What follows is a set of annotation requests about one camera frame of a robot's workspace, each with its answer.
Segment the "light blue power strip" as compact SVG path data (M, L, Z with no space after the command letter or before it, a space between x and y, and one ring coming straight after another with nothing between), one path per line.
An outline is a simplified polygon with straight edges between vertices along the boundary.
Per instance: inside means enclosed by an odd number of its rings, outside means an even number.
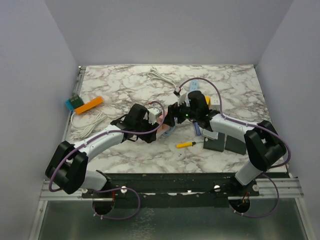
M199 81L197 79L193 79L189 84L189 92L197 91L199 87Z

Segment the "yellow cube socket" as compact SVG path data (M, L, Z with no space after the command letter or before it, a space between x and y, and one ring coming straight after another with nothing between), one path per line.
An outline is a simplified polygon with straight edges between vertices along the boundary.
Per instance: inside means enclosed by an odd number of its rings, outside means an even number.
M211 98L209 96L205 96L205 101L206 101L206 104L208 105L208 107L211 106Z

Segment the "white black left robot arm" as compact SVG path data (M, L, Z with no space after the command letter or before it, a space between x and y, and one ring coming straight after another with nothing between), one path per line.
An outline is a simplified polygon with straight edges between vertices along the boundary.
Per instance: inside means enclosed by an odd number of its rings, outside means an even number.
M146 108L135 103L127 114L111 121L95 135L76 143L61 142L45 170L49 191L70 195L78 189L90 189L97 196L106 197L111 190L108 178L99 171L88 171L88 163L105 150L131 141L133 136L148 144L154 142L164 118L163 105Z

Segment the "white tiger cube socket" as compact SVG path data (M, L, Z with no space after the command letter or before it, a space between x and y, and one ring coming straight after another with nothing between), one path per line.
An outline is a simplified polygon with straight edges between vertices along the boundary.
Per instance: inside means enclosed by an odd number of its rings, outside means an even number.
M216 111L219 111L220 110L220 100L219 100L219 98L211 98L211 106L210 106L210 108L212 109L212 110L216 110Z

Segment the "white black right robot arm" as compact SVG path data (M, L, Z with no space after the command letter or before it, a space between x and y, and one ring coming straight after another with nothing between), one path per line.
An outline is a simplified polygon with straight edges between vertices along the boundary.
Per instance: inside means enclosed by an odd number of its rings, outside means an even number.
M260 123L243 122L228 117L222 111L210 109L205 96L199 91L190 92L187 97L169 105L164 124L173 127L186 119L197 122L207 131L218 132L233 137L246 146L249 161L235 173L229 189L240 196L248 189L248 184L256 177L274 167L284 155L290 159L291 151L269 121Z

